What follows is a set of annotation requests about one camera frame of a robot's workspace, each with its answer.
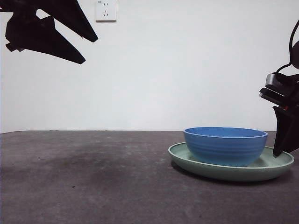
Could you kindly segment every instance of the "table surface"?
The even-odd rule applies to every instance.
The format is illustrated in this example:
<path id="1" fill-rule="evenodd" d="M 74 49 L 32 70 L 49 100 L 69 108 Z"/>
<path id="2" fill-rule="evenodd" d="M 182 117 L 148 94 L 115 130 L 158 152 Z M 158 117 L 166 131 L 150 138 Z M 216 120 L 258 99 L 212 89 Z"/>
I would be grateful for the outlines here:
<path id="1" fill-rule="evenodd" d="M 273 146 L 275 133 L 267 145 Z M 297 224 L 299 162 L 263 182 L 188 173 L 168 147 L 182 132 L 1 135 L 3 224 Z M 299 150 L 291 153 L 299 157 Z"/>

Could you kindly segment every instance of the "bowl rim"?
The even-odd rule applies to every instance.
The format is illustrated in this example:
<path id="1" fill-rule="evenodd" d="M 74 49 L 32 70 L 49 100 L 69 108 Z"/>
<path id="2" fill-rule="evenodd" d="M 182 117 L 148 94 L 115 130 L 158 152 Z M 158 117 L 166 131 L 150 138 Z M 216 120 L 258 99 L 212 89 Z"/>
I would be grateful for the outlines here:
<path id="1" fill-rule="evenodd" d="M 252 131 L 258 131 L 258 132 L 261 132 L 261 133 L 263 133 L 264 135 L 259 135 L 259 136 L 249 136 L 249 137 L 225 137 L 225 136 L 213 136 L 213 135 L 205 135 L 205 134 L 194 134 L 194 133 L 187 132 L 187 130 L 189 130 L 189 129 L 194 129 L 194 128 L 211 128 L 211 127 L 216 127 L 216 128 L 234 128 L 234 129 L 252 130 Z M 244 128 L 244 127 L 200 126 L 200 127 L 189 127 L 189 128 L 186 128 L 183 132 L 186 133 L 186 134 L 191 134 L 191 135 L 195 135 L 195 136 L 203 136 L 203 137 L 211 137 L 211 138 L 221 138 L 221 139 L 253 139 L 253 138 L 263 138 L 263 137 L 268 136 L 268 133 L 266 133 L 266 132 L 264 132 L 264 131 L 260 131 L 260 130 L 256 130 L 256 129 L 252 129 L 252 128 Z"/>

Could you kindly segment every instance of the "plate rim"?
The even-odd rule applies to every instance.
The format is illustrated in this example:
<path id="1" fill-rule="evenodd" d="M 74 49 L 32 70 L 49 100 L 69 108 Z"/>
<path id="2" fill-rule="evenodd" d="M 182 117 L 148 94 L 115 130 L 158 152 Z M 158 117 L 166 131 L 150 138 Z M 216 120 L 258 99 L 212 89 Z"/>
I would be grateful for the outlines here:
<path id="1" fill-rule="evenodd" d="M 183 159 L 177 155 L 175 155 L 171 149 L 175 146 L 178 146 L 178 145 L 182 145 L 182 144 L 186 144 L 186 142 L 180 142 L 180 143 L 176 143 L 172 146 L 170 146 L 168 148 L 168 152 L 171 156 L 174 156 L 178 159 L 181 159 L 181 160 L 184 160 L 184 161 L 188 161 L 188 162 L 191 162 L 191 163 L 197 163 L 197 164 L 200 164 L 200 165 L 206 165 L 206 166 L 212 166 L 212 167 L 220 167 L 220 168 L 232 168 L 232 169 L 274 169 L 274 168 L 281 168 L 281 167 L 286 167 L 286 166 L 289 166 L 291 164 L 294 163 L 295 161 L 295 158 L 294 156 L 292 156 L 291 154 L 287 153 L 287 152 L 282 152 L 286 155 L 288 155 L 290 158 L 291 158 L 291 161 L 284 164 L 284 165 L 279 165 L 279 166 L 271 166 L 271 167 L 233 167 L 233 166 L 224 166 L 224 165 L 217 165 L 217 164 L 211 164 L 211 163 L 204 163 L 204 162 L 199 162 L 199 161 L 193 161 L 193 160 L 189 160 L 189 159 Z M 269 149 L 273 149 L 273 147 L 269 147 L 269 146 L 265 146 L 264 148 L 269 148 Z"/>

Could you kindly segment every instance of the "plate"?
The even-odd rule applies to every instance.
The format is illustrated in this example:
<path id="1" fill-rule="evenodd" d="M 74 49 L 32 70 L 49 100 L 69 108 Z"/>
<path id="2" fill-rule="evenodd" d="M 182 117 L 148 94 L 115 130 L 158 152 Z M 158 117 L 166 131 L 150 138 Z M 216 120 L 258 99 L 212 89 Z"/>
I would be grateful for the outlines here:
<path id="1" fill-rule="evenodd" d="M 286 152 L 282 152 L 275 158 L 271 147 L 265 147 L 261 156 L 246 167 L 230 167 L 197 161 L 185 142 L 170 146 L 168 152 L 181 168 L 197 175 L 226 181 L 253 182 L 273 179 L 282 175 L 294 163 L 294 157 Z"/>

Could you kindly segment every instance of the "robotic arm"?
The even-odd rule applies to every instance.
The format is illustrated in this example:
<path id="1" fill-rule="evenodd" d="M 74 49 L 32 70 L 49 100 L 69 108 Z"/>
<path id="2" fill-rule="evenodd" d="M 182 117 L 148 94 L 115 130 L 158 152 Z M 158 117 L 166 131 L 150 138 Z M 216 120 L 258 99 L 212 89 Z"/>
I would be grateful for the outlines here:
<path id="1" fill-rule="evenodd" d="M 280 71 L 290 65 L 299 69 L 299 41 L 293 38 L 299 26 L 295 25 L 289 43 L 290 62 L 267 76 L 266 86 L 260 97 L 277 104 L 273 109 L 277 118 L 277 134 L 273 154 L 292 152 L 299 148 L 299 74 L 286 76 Z"/>
<path id="2" fill-rule="evenodd" d="M 38 18 L 38 9 L 50 16 Z M 82 64 L 85 59 L 55 29 L 54 19 L 81 37 L 98 39 L 77 0 L 0 0 L 0 12 L 14 13 L 6 29 L 10 51 L 29 49 Z"/>

